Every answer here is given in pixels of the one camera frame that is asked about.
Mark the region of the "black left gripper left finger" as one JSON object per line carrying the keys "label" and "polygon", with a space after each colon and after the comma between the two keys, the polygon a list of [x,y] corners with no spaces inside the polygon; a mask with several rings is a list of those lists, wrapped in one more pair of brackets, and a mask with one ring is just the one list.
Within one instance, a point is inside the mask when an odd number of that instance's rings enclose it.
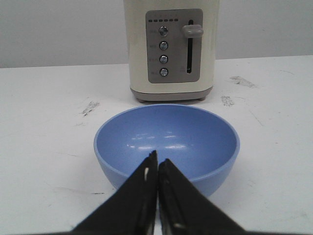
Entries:
{"label": "black left gripper left finger", "polygon": [[152,151],[106,202],[79,223],[73,235],[152,235],[157,206],[157,152]]}

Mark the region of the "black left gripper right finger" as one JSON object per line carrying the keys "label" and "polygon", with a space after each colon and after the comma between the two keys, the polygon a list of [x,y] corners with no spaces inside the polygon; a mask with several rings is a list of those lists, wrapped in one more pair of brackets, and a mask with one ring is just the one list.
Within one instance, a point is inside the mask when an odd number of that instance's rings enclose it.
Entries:
{"label": "black left gripper right finger", "polygon": [[169,160],[158,168],[158,199],[164,235],[245,235],[246,231],[204,197]]}

